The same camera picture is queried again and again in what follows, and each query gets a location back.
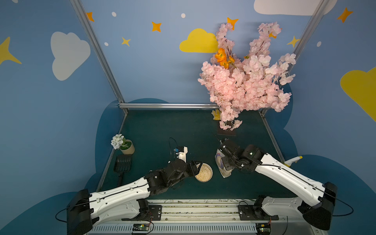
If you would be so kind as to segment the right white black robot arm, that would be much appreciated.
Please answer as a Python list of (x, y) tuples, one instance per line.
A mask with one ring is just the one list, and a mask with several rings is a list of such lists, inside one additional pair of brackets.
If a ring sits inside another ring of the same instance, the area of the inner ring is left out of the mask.
[(302, 217), (311, 226), (328, 231), (331, 227), (338, 188), (312, 180), (279, 162), (255, 145), (245, 149), (228, 138), (220, 141), (219, 151), (226, 170), (255, 171), (293, 192), (295, 198), (277, 199), (260, 196), (257, 207), (267, 215), (285, 214)]

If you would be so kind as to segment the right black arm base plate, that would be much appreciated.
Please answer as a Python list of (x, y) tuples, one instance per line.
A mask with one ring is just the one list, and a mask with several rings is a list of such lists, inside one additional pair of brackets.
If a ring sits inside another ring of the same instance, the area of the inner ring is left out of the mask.
[(268, 215), (261, 207), (257, 207), (254, 205), (238, 205), (238, 211), (241, 221), (279, 220), (278, 215)]

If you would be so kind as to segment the white patterned breakfast bowl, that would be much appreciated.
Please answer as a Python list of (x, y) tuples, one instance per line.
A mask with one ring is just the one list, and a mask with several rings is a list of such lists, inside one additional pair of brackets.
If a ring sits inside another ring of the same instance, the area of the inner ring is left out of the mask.
[(208, 182), (212, 179), (213, 171), (210, 165), (203, 163), (199, 173), (195, 176), (195, 178), (202, 183)]

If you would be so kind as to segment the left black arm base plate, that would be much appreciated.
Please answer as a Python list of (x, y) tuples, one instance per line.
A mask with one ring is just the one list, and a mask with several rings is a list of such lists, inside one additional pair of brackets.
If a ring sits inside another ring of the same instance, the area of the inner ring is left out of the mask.
[(161, 205), (149, 205), (147, 208), (141, 208), (140, 213), (134, 218), (122, 218), (121, 221), (160, 221), (162, 216)]

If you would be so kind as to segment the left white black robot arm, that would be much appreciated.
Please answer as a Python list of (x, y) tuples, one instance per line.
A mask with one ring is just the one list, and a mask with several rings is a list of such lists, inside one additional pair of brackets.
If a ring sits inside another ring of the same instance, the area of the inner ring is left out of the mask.
[(93, 227), (116, 219), (142, 220), (149, 212), (147, 198), (165, 193), (189, 177), (195, 177), (203, 163), (177, 159), (159, 170), (108, 191), (76, 193), (66, 207), (67, 234), (84, 235)]

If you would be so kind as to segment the clear plastic oats bag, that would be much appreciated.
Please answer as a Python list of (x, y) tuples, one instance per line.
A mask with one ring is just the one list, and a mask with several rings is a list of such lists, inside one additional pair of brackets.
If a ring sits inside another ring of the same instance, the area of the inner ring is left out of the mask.
[(216, 155), (215, 155), (215, 162), (217, 164), (217, 167), (218, 167), (222, 177), (227, 178), (227, 177), (231, 176), (233, 170), (227, 170), (225, 168), (224, 161), (222, 160), (223, 157), (225, 157), (225, 155), (218, 149), (216, 151)]

